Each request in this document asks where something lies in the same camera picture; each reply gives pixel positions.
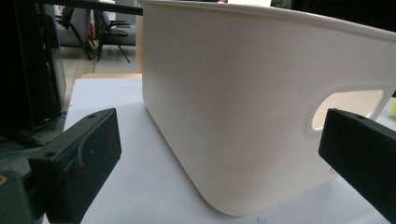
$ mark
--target floor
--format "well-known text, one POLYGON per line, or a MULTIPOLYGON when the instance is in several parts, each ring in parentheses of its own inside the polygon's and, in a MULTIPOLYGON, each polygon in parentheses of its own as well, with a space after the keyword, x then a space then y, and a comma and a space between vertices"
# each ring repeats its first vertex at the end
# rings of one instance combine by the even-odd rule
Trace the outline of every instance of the floor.
MULTIPOLYGON (((49 125, 31 131, 22 131, 21 134, 37 142, 48 143, 64 129, 64 121, 70 96, 76 79, 89 73, 134 73, 135 72, 135 47, 122 47, 130 63, 126 61, 117 46, 104 46, 100 61, 96 61, 95 54, 89 61, 84 51, 79 48, 62 48, 64 79, 66 90, 62 115, 49 125)), ((25 175, 30 171, 27 158, 37 151, 39 147, 26 148, 0 137, 0 171, 14 170, 25 175)))

